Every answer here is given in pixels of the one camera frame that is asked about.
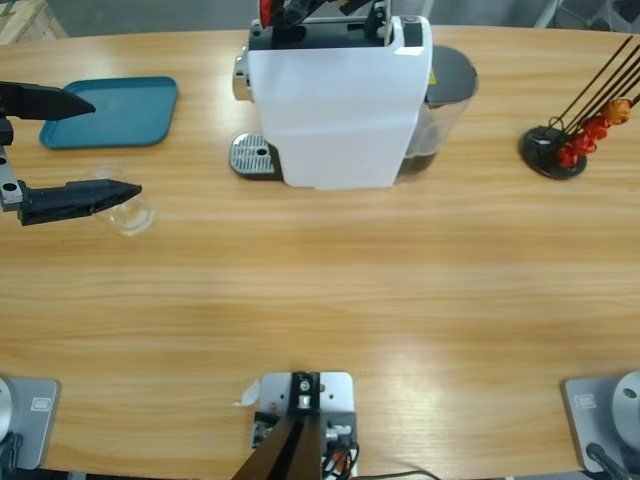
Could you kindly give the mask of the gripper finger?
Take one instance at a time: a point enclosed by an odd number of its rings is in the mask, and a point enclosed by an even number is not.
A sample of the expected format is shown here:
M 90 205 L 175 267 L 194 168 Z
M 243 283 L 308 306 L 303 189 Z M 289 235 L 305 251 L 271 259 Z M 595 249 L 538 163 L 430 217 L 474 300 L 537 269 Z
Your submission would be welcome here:
M 32 189 L 18 181 L 23 195 L 17 210 L 22 226 L 89 217 L 134 198 L 142 186 L 112 179 L 67 182 Z
M 325 0 L 278 0 L 272 2 L 272 27 L 289 29 L 299 25 L 316 10 Z
M 90 102 L 57 88 L 30 83 L 1 82 L 1 106 L 8 116 L 23 120 L 63 120 L 95 112 Z

